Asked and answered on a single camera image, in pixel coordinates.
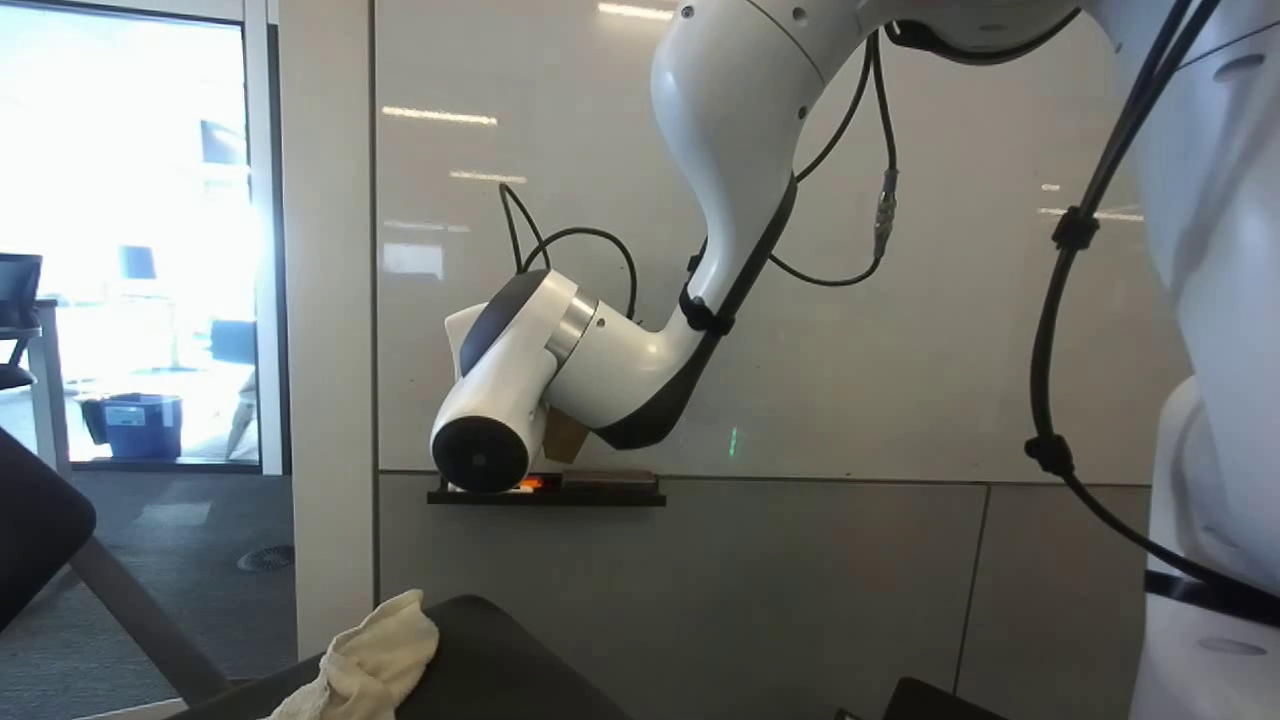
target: floor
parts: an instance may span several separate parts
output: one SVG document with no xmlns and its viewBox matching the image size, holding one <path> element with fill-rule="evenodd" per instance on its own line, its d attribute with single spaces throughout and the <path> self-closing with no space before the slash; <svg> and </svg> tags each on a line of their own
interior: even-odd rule
<svg viewBox="0 0 1280 720">
<path fill-rule="evenodd" d="M 231 676 L 290 665 L 290 570 L 246 564 L 290 540 L 282 477 L 250 472 L 75 472 L 101 513 L 103 548 Z M 69 720 L 175 698 L 75 576 L 0 636 L 0 720 Z"/>
</svg>

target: light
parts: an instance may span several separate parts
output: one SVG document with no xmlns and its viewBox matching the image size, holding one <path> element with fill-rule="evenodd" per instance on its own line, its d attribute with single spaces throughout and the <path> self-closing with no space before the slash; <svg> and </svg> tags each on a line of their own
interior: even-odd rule
<svg viewBox="0 0 1280 720">
<path fill-rule="evenodd" d="M 1101 209 L 1093 213 L 1101 224 L 1144 224 L 1144 213 L 1127 213 L 1127 209 Z"/>
<path fill-rule="evenodd" d="M 385 117 L 425 122 L 425 123 L 476 123 L 476 128 L 494 128 L 494 117 L 476 117 L 476 111 L 435 111 L 435 110 L 385 105 Z"/>
<path fill-rule="evenodd" d="M 725 448 L 725 457 L 735 462 L 735 457 L 739 457 L 739 444 L 742 444 L 742 433 L 731 424 L 731 429 L 727 429 L 727 448 Z"/>
<path fill-rule="evenodd" d="M 385 245 L 385 271 L 444 279 L 444 247 L 441 245 Z"/>
<path fill-rule="evenodd" d="M 385 231 L 408 231 L 408 238 L 470 238 L 470 224 L 427 224 L 427 222 L 385 222 Z"/>
<path fill-rule="evenodd" d="M 601 15 L 626 15 L 626 21 L 652 21 L 652 24 L 673 21 L 673 11 L 642 10 L 642 4 L 595 4 L 595 10 L 601 10 Z"/>
<path fill-rule="evenodd" d="M 525 186 L 525 178 L 506 178 L 506 173 L 449 173 L 449 178 L 462 186 Z"/>
</svg>

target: black chair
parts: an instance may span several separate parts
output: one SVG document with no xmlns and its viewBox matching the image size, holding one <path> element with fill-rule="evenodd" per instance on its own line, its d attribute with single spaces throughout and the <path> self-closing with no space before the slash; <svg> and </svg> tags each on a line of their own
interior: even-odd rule
<svg viewBox="0 0 1280 720">
<path fill-rule="evenodd" d="M 30 385 L 22 353 L 37 338 L 41 256 L 0 251 L 0 342 L 11 342 L 0 363 L 0 394 Z"/>
<path fill-rule="evenodd" d="M 89 543 L 91 505 L 0 429 L 0 628 Z"/>
</svg>

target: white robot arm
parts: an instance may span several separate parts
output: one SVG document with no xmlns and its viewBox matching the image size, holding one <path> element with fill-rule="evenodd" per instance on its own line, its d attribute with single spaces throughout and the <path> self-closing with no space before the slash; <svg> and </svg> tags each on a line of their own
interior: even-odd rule
<svg viewBox="0 0 1280 720">
<path fill-rule="evenodd" d="M 665 328 L 578 298 L 561 271 L 516 276 L 457 318 L 457 388 L 430 457 L 470 492 L 512 488 L 561 409 L 617 448 L 665 439 L 786 224 L 803 111 L 876 27 L 963 63 L 1003 63 L 1075 11 L 1133 75 L 1182 0 L 688 0 L 652 69 L 665 141 L 707 245 Z M 1153 535 L 1197 564 L 1280 593 L 1280 4 L 1222 0 L 1144 134 L 1153 262 L 1197 388 L 1172 397 L 1153 479 Z M 1264 720 L 1280 708 L 1280 618 L 1181 589 L 1153 564 L 1133 717 Z"/>
<path fill-rule="evenodd" d="M 665 439 L 786 224 L 797 141 L 839 63 L 888 21 L 941 53 L 1007 59 L 1071 15 L 1068 0 L 678 4 L 652 63 L 658 134 L 707 227 L 678 303 L 652 334 L 561 271 L 516 276 L 457 321 L 466 334 L 430 429 L 435 470 L 466 492 L 512 488 L 543 409 L 610 448 Z"/>
</svg>

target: ceiling light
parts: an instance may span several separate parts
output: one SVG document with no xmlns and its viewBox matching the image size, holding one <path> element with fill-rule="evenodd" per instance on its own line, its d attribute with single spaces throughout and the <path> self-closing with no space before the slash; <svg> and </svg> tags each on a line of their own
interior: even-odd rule
<svg viewBox="0 0 1280 720">
<path fill-rule="evenodd" d="M 425 122 L 425 123 L 476 123 L 476 128 L 494 128 L 494 117 L 476 117 L 476 111 L 435 111 L 435 110 L 385 105 L 385 117 Z"/>
<path fill-rule="evenodd" d="M 626 15 L 626 21 L 652 21 L 652 24 L 673 21 L 673 11 L 642 10 L 642 4 L 595 4 L 595 10 L 601 10 L 601 15 Z"/>
<path fill-rule="evenodd" d="M 525 178 L 506 178 L 506 173 L 449 173 L 449 178 L 462 186 L 525 186 Z"/>
</svg>

